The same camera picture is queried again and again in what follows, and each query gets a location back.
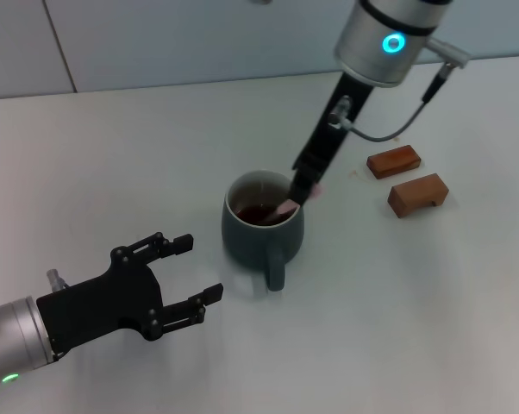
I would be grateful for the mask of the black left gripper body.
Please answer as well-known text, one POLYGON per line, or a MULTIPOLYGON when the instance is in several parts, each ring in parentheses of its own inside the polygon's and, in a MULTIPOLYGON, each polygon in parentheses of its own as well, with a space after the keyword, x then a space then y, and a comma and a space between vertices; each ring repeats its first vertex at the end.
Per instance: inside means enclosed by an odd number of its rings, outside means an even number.
POLYGON ((164 256, 163 245, 119 247, 103 275, 38 298, 53 352, 65 354, 119 329, 160 339, 163 302, 148 264, 164 256))

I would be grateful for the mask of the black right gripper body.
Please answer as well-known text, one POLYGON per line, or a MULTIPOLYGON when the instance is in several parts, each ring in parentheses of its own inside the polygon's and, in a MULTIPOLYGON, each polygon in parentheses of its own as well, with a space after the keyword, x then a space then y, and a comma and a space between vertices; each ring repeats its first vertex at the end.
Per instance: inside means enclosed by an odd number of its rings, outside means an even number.
POLYGON ((330 112, 345 96, 350 98, 351 109, 347 118, 354 121, 369 98, 373 87, 342 73, 330 99, 327 101, 315 129, 298 155, 292 169, 295 177, 321 178, 328 169, 345 140, 343 130, 335 129, 328 123, 330 112))

